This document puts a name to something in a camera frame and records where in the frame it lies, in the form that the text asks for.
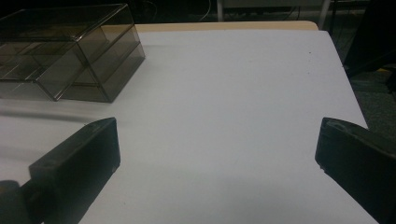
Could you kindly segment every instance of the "table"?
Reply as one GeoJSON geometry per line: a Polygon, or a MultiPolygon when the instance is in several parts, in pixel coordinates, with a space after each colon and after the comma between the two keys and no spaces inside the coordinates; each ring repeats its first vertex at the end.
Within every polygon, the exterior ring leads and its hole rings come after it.
{"type": "Polygon", "coordinates": [[[282,0],[282,1],[238,1],[238,0],[217,0],[218,21],[224,21],[223,9],[226,7],[315,7],[321,5],[318,17],[318,27],[323,28],[326,20],[327,11],[329,10],[330,0],[282,0]]]}
{"type": "Polygon", "coordinates": [[[113,104],[0,100],[0,179],[115,117],[121,165],[80,223],[375,223],[315,162],[323,117],[366,127],[326,32],[143,27],[113,104]]]}

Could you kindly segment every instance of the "white tabletop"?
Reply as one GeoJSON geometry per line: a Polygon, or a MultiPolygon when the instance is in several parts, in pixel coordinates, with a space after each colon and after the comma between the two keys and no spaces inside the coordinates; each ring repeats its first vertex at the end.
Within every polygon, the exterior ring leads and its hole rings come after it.
{"type": "Polygon", "coordinates": [[[113,104],[0,101],[0,179],[115,117],[121,165],[80,223],[376,223],[315,162],[323,117],[366,127],[321,31],[142,33],[113,104]]]}

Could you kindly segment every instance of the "dark floor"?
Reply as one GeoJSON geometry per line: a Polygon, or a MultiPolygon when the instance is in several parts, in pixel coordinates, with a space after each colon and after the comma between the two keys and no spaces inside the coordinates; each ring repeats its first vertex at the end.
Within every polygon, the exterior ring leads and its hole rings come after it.
{"type": "MultiPolygon", "coordinates": [[[[361,23],[365,7],[340,8],[334,17],[331,30],[332,9],[330,8],[323,30],[332,34],[332,40],[343,62],[356,31],[361,23]]],[[[205,18],[196,20],[216,21],[216,13],[208,14],[205,18]]],[[[248,13],[228,12],[226,21],[318,21],[318,10],[291,8],[289,11],[260,12],[254,10],[248,13]]],[[[375,72],[362,72],[350,79],[361,111],[369,129],[396,142],[396,101],[385,85],[390,72],[379,69],[375,72]]]]}

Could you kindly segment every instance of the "clear plastic container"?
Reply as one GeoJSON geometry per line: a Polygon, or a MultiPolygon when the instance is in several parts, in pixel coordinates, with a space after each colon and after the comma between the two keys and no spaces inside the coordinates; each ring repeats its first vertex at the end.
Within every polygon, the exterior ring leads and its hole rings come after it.
{"type": "Polygon", "coordinates": [[[0,98],[111,103],[144,59],[126,4],[23,9],[0,20],[0,98]]]}

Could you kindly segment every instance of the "plastic box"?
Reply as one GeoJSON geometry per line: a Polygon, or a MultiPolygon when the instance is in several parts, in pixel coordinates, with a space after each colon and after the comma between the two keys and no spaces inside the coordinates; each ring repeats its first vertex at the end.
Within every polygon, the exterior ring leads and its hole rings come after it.
{"type": "Polygon", "coordinates": [[[0,98],[111,103],[144,59],[126,4],[23,9],[0,20],[0,98]]]}

